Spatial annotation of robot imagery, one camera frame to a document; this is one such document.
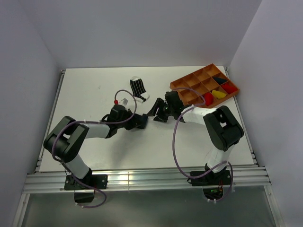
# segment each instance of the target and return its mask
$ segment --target yellow object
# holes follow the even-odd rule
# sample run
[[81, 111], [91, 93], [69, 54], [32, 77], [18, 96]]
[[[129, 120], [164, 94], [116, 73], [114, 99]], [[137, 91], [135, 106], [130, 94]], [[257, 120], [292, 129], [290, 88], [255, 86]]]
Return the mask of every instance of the yellow object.
[[224, 98], [226, 96], [225, 93], [221, 92], [221, 91], [216, 91], [216, 90], [213, 90], [212, 91], [212, 94], [213, 96], [215, 96], [217, 99], [221, 99], [221, 98]]

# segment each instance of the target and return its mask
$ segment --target wooden organizer tray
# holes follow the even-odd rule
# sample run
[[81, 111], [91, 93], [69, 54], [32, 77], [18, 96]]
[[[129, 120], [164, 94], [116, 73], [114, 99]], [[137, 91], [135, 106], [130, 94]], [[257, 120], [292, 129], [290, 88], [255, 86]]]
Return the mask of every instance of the wooden organizer tray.
[[[221, 86], [223, 84], [218, 84], [214, 77], [222, 78], [227, 80], [223, 84], [228, 84], [231, 87], [235, 87], [237, 90], [228, 94]], [[210, 105], [200, 106], [202, 108], [213, 108], [214, 106], [226, 101], [227, 99], [238, 94], [239, 89], [235, 86], [214, 64], [210, 64], [201, 68], [195, 72], [192, 72], [180, 79], [177, 79], [170, 83], [170, 89], [174, 90], [178, 87], [188, 87], [191, 88], [203, 96], [212, 90], [221, 91], [226, 94], [226, 97], [217, 99], [214, 96], [214, 102]], [[184, 105], [192, 105], [203, 103], [203, 100], [193, 91], [187, 89], [178, 89], [179, 97]]]

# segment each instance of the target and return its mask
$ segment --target cable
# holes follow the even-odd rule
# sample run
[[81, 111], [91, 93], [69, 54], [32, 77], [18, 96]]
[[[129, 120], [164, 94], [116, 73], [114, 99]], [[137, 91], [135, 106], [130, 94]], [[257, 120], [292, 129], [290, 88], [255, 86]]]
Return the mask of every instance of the cable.
[[101, 203], [99, 203], [99, 204], [97, 204], [97, 205], [94, 205], [94, 206], [81, 206], [81, 207], [83, 207], [83, 208], [96, 208], [96, 207], [99, 207], [99, 206], [101, 206], [101, 205], [103, 205], [103, 204], [105, 203], [105, 201], [106, 201], [106, 199], [107, 199], [107, 196], [106, 196], [106, 194], [105, 194], [103, 191], [101, 191], [100, 189], [91, 187], [91, 186], [89, 186], [89, 185], [87, 185], [87, 184], [81, 182], [81, 181], [80, 181], [80, 180], [79, 180], [79, 179], [70, 171], [70, 169], [65, 165], [65, 163], [62, 162], [61, 159], [56, 158], [56, 156], [55, 156], [55, 147], [56, 147], [56, 144], [57, 144], [59, 138], [64, 134], [65, 130], [66, 130], [67, 128], [71, 127], [71, 126], [74, 125], [74, 124], [77, 124], [77, 123], [79, 123], [79, 124], [83, 124], [83, 123], [85, 123], [85, 124], [122, 124], [122, 123], [125, 123], [125, 122], [129, 121], [130, 119], [132, 119], [133, 116], [135, 115], [136, 111], [137, 111], [137, 101], [136, 101], [136, 99], [135, 99], [135, 97], [133, 96], [132, 93], [130, 93], [129, 91], [124, 90], [124, 89], [118, 90], [118, 91], [115, 93], [115, 100], [116, 100], [116, 98], [117, 98], [117, 94], [118, 94], [119, 92], [121, 92], [121, 91], [127, 92], [127, 93], [133, 98], [133, 100], [134, 100], [134, 112], [133, 112], [133, 114], [132, 114], [129, 118], [127, 118], [126, 120], [120, 121], [120, 122], [74, 121], [74, 122], [71, 122], [71, 123], [67, 124], [67, 125], [58, 133], [56, 139], [55, 139], [54, 142], [53, 142], [53, 146], [52, 146], [52, 157], [53, 157], [53, 159], [56, 160], [56, 161], [58, 161], [58, 162], [60, 162], [60, 163], [62, 163], [62, 165], [64, 166], [64, 168], [67, 169], [67, 171], [71, 173], [72, 177], [74, 178], [74, 180], [75, 180], [78, 184], [81, 184], [82, 186], [87, 187], [87, 188], [89, 188], [89, 189], [93, 189], [93, 190], [95, 190], [95, 191], [97, 191], [97, 192], [99, 192], [99, 193], [101, 193], [101, 194], [104, 195], [104, 200], [103, 200]]
[[[198, 94], [199, 96], [201, 96], [201, 97], [203, 98], [204, 103], [203, 103], [202, 105], [205, 104], [205, 99], [204, 99], [204, 97], [203, 97], [199, 92], [197, 92], [197, 91], [195, 91], [195, 90], [193, 90], [193, 89], [191, 89], [191, 88], [188, 88], [188, 87], [179, 87], [178, 89], [187, 89], [187, 90], [194, 91], [196, 94]], [[230, 184], [230, 186], [229, 186], [228, 191], [223, 195], [223, 197], [217, 200], [217, 201], [220, 201], [220, 200], [222, 200], [223, 198], [225, 198], [225, 196], [226, 196], [227, 194], [229, 194], [229, 192], [230, 192], [230, 190], [231, 190], [231, 188], [232, 188], [233, 172], [232, 172], [232, 165], [231, 165], [230, 162], [228, 162], [228, 161], [220, 162], [219, 164], [216, 164], [213, 168], [207, 170], [205, 173], [203, 173], [203, 174], [201, 174], [201, 175], [199, 175], [199, 176], [190, 176], [190, 175], [187, 175], [187, 174], [181, 169], [181, 167], [180, 167], [180, 165], [179, 165], [179, 163], [178, 163], [178, 161], [177, 161], [176, 150], [175, 150], [175, 140], [176, 140], [177, 127], [178, 127], [178, 124], [179, 124], [181, 118], [183, 117], [183, 115], [186, 114], [188, 111], [191, 111], [191, 110], [193, 110], [193, 109], [194, 109], [194, 106], [192, 106], [192, 107], [189, 108], [189, 109], [184, 110], [184, 111], [180, 114], [180, 116], [178, 117], [178, 119], [177, 119], [177, 121], [176, 121], [176, 125], [175, 125], [174, 132], [173, 132], [173, 135], [172, 135], [172, 154], [173, 154], [173, 157], [174, 157], [176, 166], [177, 166], [178, 170], [180, 171], [180, 173], [182, 173], [185, 177], [190, 178], [190, 179], [198, 179], [198, 178], [204, 177], [204, 176], [206, 176], [207, 174], [209, 174], [211, 171], [213, 171], [214, 169], [216, 169], [218, 166], [223, 165], [223, 164], [225, 164], [225, 163], [228, 163], [228, 165], [231, 167], [231, 177], [232, 177], [232, 179], [231, 179], [231, 184]]]

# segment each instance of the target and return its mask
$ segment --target white tabletop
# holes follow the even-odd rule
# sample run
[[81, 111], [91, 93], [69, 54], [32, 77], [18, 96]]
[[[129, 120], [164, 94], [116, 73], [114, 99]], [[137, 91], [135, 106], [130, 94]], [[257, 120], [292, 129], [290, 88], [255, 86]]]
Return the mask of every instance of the white tabletop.
[[[138, 103], [137, 113], [146, 114], [158, 97], [164, 98], [165, 92], [170, 90], [170, 82], [200, 68], [202, 66], [67, 69], [50, 131], [66, 115], [76, 120], [100, 120], [112, 108], [117, 90], [131, 91], [129, 80], [133, 76], [142, 78], [150, 95], [145, 103]], [[225, 74], [222, 66], [218, 68]], [[129, 100], [133, 110], [134, 102], [131, 97], [127, 93], [120, 93], [118, 99], [123, 98]], [[221, 105], [228, 106], [241, 123], [233, 98]], [[117, 134], [109, 139], [86, 139], [80, 149], [80, 155], [93, 170], [175, 167], [171, 148], [175, 123], [172, 117], [167, 123], [155, 122], [150, 117], [145, 130], [119, 129]], [[179, 124], [176, 154], [180, 166], [204, 166], [212, 146], [205, 126], [194, 123]], [[229, 161], [233, 165], [254, 164], [245, 135], [233, 149]], [[63, 167], [44, 150], [40, 171], [63, 171]]]

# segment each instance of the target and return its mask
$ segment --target gray floor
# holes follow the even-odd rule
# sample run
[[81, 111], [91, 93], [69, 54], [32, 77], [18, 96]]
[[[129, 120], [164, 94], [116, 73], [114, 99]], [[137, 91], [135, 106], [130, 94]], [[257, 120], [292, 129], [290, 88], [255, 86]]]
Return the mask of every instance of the gray floor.
[[207, 203], [201, 188], [111, 192], [95, 209], [74, 205], [72, 193], [30, 196], [23, 227], [273, 227], [263, 187], [236, 188]]

